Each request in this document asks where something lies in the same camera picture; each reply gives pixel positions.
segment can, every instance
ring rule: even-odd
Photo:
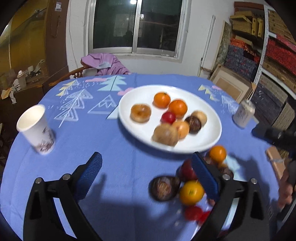
[[[236,125],[245,128],[254,113],[255,105],[250,100],[243,100],[232,119]]]

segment human hand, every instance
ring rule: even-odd
[[[279,182],[279,208],[282,209],[286,204],[291,204],[293,187],[287,182],[289,178],[289,172],[287,169],[284,170],[283,176]]]

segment aluminum window frame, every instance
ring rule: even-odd
[[[173,57],[173,58],[180,58],[183,56],[185,42],[187,38],[187,32],[188,32],[191,0],[182,0],[175,51],[137,47],[142,0],[137,0],[137,5],[136,5],[136,16],[135,16],[134,31],[133,31],[133,46],[132,47],[107,47],[107,48],[94,49],[93,37],[94,37],[94,14],[96,9],[96,1],[97,0],[91,0],[91,4],[90,4],[89,34],[88,34],[89,53],[148,54],[148,55],[157,55],[157,56],[167,56],[167,57]]]

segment cable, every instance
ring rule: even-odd
[[[74,61],[75,61],[75,64],[76,64],[76,68],[78,69],[78,64],[77,64],[77,61],[76,61],[76,58],[75,58],[75,54],[74,54],[73,42],[72,42],[72,36],[71,36],[71,31],[70,31],[70,23],[71,23],[71,3],[72,3],[72,0],[70,0],[70,2],[69,2],[69,27],[68,27],[68,30],[69,30],[69,35],[70,35],[70,41],[71,41],[71,48],[72,48],[72,52],[73,52],[73,58],[74,58]]]

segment window pane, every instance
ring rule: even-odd
[[[132,47],[135,3],[130,0],[97,0],[94,14],[94,49]]]
[[[182,0],[143,0],[138,46],[175,51]]]

